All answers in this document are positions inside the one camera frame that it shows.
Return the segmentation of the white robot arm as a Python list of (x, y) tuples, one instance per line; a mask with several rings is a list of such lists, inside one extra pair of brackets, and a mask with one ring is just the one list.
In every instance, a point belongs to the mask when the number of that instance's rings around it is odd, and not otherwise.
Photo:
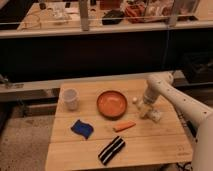
[(149, 75), (147, 88), (136, 106), (144, 117), (159, 96), (166, 98), (197, 128), (191, 171), (213, 171), (213, 108), (174, 88), (173, 81), (169, 72)]

